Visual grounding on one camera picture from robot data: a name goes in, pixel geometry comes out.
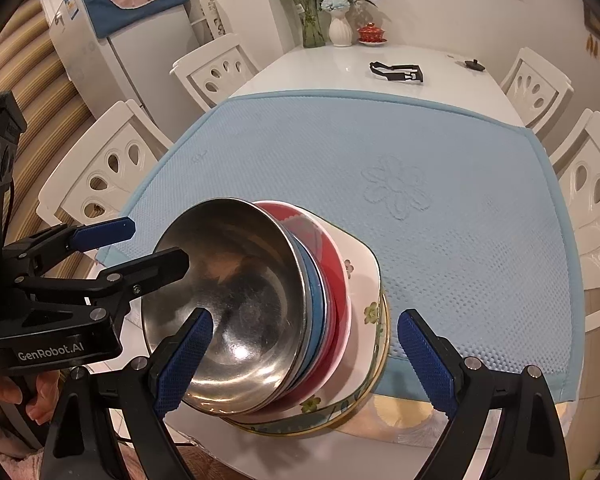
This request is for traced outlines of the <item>person's left hand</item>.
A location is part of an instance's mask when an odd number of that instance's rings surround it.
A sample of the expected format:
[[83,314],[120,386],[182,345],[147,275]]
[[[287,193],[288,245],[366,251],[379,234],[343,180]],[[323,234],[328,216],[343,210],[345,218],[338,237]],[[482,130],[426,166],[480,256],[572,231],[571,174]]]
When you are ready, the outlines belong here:
[[[59,399],[60,371],[51,370],[38,374],[35,379],[35,396],[27,404],[26,412],[30,419],[38,425],[49,422],[54,414]],[[0,402],[10,404],[22,403],[20,388],[7,376],[0,375]]]

